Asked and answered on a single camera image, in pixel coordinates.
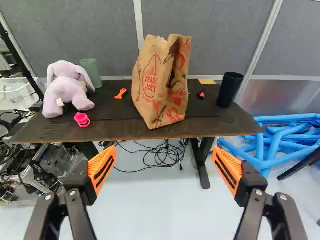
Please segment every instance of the table leg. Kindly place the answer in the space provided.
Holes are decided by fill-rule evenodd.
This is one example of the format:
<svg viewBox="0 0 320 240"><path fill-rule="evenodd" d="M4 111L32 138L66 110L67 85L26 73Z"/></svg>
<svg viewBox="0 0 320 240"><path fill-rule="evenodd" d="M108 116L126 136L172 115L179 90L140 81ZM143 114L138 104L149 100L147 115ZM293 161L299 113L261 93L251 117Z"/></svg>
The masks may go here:
<svg viewBox="0 0 320 240"><path fill-rule="evenodd" d="M201 187L203 189L209 189L211 187L205 163L214 140L215 137L204 137L202 138L200 147L198 147L198 139L190 138L196 167L200 177Z"/></svg>
<svg viewBox="0 0 320 240"><path fill-rule="evenodd" d="M318 147L314 152L310 153L305 159L298 162L296 165L294 165L289 170L285 171L284 173L280 174L276 178L279 181L285 180L286 178L292 176L293 174L299 172L301 169L308 165L313 165L320 159L320 147Z"/></svg>
<svg viewBox="0 0 320 240"><path fill-rule="evenodd" d="M99 151L97 150L95 144L92 141L88 142L75 142L73 143L74 146L84 154L84 156L90 160L96 155L99 154Z"/></svg>

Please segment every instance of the brown paper bag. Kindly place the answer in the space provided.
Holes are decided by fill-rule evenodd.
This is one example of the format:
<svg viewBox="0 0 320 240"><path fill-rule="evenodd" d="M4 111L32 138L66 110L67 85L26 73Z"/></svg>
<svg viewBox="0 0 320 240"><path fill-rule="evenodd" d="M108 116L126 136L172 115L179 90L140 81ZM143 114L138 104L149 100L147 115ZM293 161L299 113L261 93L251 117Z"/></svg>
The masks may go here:
<svg viewBox="0 0 320 240"><path fill-rule="evenodd" d="M132 72L132 100L149 129L185 119L191 37L147 35Z"/></svg>

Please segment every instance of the white bin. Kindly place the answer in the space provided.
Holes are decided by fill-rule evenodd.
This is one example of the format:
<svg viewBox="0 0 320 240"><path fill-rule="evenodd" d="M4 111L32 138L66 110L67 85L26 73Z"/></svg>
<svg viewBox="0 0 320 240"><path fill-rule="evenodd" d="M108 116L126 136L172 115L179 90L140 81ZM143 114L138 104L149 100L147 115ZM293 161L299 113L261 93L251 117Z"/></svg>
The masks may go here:
<svg viewBox="0 0 320 240"><path fill-rule="evenodd" d="M24 77L0 79L0 110L25 110L39 101L39 96Z"/></svg>

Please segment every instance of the gray cubicle wall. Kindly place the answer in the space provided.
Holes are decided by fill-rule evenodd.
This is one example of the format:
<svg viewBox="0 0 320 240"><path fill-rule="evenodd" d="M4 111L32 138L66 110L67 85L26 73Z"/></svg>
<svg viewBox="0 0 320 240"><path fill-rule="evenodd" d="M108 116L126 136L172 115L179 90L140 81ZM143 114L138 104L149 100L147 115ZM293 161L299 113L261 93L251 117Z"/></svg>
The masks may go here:
<svg viewBox="0 0 320 240"><path fill-rule="evenodd" d="M143 32L192 36L190 75L246 73L273 0L141 0Z"/></svg>
<svg viewBox="0 0 320 240"><path fill-rule="evenodd" d="M238 102L249 113L320 112L320 2L283 1L254 74L273 76L249 80Z"/></svg>
<svg viewBox="0 0 320 240"><path fill-rule="evenodd" d="M320 2L283 1L254 74L320 76Z"/></svg>
<svg viewBox="0 0 320 240"><path fill-rule="evenodd" d="M133 0L0 0L38 77L58 60L96 58L101 75L130 76L138 57Z"/></svg>

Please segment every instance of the desk frame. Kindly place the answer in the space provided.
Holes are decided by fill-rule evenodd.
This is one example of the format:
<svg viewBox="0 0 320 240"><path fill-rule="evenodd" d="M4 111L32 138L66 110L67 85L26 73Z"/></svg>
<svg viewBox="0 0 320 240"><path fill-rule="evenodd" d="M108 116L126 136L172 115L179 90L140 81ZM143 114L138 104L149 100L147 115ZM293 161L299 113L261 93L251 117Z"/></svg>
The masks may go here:
<svg viewBox="0 0 320 240"><path fill-rule="evenodd" d="M215 141L215 137L203 137L200 147L198 146L199 140L197 138L189 138L189 141L191 143L201 187L203 189L209 189L211 185L206 168L206 160ZM65 143L65 145L66 144L75 146L88 160L92 159L99 153L93 142Z"/></svg>

